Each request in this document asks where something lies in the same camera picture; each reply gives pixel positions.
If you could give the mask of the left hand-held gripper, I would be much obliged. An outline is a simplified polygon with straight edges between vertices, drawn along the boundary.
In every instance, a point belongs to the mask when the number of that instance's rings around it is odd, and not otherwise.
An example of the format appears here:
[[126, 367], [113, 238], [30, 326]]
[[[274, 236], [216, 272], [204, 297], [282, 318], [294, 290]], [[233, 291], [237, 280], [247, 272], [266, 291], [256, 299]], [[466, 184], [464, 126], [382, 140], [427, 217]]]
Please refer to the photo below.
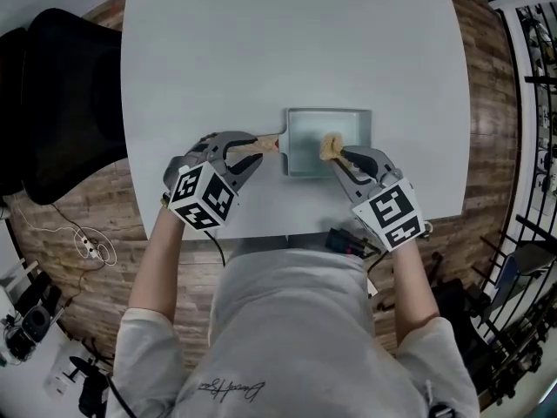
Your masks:
[[201, 156], [173, 157], [163, 176], [167, 208], [198, 232], [227, 225], [238, 208], [239, 190], [260, 167], [263, 154], [249, 155], [233, 166], [223, 158], [231, 147], [257, 140], [244, 131], [222, 131], [209, 140]]

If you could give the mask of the black waist battery pack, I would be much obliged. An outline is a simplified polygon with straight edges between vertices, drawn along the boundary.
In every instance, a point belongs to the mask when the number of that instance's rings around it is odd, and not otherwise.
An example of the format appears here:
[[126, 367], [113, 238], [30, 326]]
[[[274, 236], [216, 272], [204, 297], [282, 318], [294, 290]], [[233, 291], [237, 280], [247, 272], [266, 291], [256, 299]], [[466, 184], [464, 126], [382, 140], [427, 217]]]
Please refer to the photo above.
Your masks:
[[331, 228], [325, 239], [325, 248], [334, 253], [366, 259], [377, 252], [366, 239], [361, 239], [345, 229]]

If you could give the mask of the black swivel chair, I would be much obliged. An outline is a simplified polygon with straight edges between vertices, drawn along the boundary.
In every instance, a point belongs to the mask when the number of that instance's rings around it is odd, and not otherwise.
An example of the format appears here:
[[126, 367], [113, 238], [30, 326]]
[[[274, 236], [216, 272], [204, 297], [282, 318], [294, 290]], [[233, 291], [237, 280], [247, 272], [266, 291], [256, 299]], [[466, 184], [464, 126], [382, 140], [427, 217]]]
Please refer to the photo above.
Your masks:
[[432, 265], [427, 273], [433, 296], [438, 304], [440, 316], [447, 319], [453, 328], [457, 347], [465, 366], [478, 365], [487, 352], [487, 344], [480, 338], [472, 324], [473, 303], [469, 292], [460, 279], [443, 281], [438, 275], [444, 257], [439, 252], [432, 254]]

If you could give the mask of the blue folding chair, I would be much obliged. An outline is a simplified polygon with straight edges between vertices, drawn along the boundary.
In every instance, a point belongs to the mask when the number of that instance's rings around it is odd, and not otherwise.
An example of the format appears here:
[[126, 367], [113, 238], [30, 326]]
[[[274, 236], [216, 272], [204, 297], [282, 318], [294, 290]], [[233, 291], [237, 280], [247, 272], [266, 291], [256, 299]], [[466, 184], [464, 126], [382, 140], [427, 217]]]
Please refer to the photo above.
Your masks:
[[556, 259], [557, 250], [554, 251], [546, 241], [521, 242], [505, 257], [495, 285], [497, 293], [491, 304], [492, 309], [503, 307], [521, 293], [536, 273]]

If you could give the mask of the person's right forearm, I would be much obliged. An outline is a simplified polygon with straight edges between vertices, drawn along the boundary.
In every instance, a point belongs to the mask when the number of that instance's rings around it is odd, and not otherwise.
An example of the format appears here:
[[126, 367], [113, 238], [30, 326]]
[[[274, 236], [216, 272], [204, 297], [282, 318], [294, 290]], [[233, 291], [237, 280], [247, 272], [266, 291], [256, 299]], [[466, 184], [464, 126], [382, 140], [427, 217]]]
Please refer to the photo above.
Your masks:
[[392, 252], [397, 343], [440, 315], [415, 239]]

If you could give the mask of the person's grey t-shirt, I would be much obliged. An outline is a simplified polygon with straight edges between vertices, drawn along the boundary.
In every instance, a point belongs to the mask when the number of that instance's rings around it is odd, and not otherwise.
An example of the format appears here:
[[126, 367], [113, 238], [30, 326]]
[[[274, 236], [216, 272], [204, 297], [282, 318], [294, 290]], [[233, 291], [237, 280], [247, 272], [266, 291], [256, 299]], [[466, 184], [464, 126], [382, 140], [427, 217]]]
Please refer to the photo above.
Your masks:
[[187, 372], [172, 324], [132, 308], [117, 336], [107, 413], [144, 418], [479, 418], [448, 320], [390, 355], [373, 336], [366, 276], [343, 255], [283, 249], [230, 260], [214, 295], [210, 347]]

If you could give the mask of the black round speaker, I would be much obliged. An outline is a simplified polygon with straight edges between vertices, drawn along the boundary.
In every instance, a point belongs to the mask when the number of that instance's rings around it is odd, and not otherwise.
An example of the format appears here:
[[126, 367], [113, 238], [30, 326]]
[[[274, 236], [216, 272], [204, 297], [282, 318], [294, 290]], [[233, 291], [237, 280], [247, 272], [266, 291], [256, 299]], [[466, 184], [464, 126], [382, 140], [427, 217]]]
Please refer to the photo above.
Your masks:
[[24, 316], [22, 329], [35, 340], [40, 340], [48, 332], [50, 321], [50, 312], [42, 305], [37, 305]]

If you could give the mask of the yellow sponge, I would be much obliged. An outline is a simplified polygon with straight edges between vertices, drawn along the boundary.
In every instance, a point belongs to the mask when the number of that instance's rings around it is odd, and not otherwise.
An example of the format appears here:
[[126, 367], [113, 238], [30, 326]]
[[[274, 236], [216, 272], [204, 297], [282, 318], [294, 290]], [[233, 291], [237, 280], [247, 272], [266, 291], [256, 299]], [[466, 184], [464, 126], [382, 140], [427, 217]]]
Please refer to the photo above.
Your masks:
[[346, 160], [341, 152], [343, 151], [343, 140], [340, 133], [327, 133], [321, 140], [319, 148], [319, 158], [322, 161], [331, 161], [337, 159], [343, 165], [349, 166], [350, 162]]

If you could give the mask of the black office chair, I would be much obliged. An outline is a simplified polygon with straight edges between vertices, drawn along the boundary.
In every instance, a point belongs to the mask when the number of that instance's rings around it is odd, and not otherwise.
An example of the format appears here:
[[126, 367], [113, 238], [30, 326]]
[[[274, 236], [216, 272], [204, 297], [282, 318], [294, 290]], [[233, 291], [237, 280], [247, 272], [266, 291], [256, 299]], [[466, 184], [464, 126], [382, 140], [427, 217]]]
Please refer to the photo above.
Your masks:
[[121, 40], [56, 8], [0, 37], [0, 201], [54, 203], [126, 158]]

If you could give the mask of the person's left hand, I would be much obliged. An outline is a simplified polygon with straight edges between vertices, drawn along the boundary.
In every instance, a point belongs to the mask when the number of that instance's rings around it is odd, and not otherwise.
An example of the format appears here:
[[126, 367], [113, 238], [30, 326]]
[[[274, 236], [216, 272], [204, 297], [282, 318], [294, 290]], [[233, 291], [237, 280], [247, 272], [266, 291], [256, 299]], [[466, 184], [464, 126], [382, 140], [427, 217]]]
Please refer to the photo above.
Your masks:
[[187, 153], [186, 156], [201, 156], [207, 149], [210, 142], [217, 137], [217, 133], [213, 132], [209, 135], [202, 137]]

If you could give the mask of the person's left forearm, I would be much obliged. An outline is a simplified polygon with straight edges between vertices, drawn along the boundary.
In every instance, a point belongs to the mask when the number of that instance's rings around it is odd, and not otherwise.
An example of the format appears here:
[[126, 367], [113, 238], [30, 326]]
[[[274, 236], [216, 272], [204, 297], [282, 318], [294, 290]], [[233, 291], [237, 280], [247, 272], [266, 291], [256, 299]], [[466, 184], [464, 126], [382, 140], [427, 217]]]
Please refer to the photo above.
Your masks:
[[162, 314], [174, 321], [178, 295], [178, 262], [185, 224], [162, 207], [136, 274], [129, 308]]

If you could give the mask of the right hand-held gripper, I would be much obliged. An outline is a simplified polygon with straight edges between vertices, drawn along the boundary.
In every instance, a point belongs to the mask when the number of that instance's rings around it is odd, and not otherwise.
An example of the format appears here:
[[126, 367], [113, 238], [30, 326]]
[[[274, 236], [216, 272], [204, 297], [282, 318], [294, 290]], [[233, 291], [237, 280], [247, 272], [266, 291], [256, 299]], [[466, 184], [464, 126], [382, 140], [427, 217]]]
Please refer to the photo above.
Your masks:
[[341, 156], [368, 176], [358, 179], [352, 168], [338, 158], [331, 162], [347, 197], [359, 201], [352, 206], [353, 214], [387, 251], [431, 232], [431, 224], [423, 218], [413, 186], [399, 169], [393, 170], [393, 162], [381, 150], [349, 145], [342, 149]]

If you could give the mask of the black metal display rack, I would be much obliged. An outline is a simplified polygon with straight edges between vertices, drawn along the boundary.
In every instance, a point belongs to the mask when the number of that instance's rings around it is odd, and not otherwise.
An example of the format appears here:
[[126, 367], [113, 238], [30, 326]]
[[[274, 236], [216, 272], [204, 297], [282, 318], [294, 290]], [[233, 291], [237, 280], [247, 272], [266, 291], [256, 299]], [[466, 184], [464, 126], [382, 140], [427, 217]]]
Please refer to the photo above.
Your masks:
[[540, 371], [545, 343], [557, 328], [557, 259], [526, 288], [493, 310], [505, 257], [521, 242], [557, 250], [557, 0], [499, 6], [513, 48], [519, 90], [519, 172], [513, 203], [482, 284], [491, 301], [472, 323], [487, 344], [475, 366], [483, 406], [513, 398], [520, 380]]

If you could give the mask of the grey square pan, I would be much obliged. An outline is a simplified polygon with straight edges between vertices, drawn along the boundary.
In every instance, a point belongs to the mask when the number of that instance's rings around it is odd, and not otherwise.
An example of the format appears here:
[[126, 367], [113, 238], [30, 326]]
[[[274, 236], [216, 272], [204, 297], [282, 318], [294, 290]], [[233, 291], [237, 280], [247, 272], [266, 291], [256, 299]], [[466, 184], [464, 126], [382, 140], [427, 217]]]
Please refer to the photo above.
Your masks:
[[291, 178], [328, 179], [331, 167], [319, 157], [325, 135], [342, 137], [344, 145], [371, 144], [372, 112], [346, 108], [290, 108], [285, 111], [285, 131], [264, 135], [249, 145], [233, 146], [236, 153], [280, 153], [284, 173]]

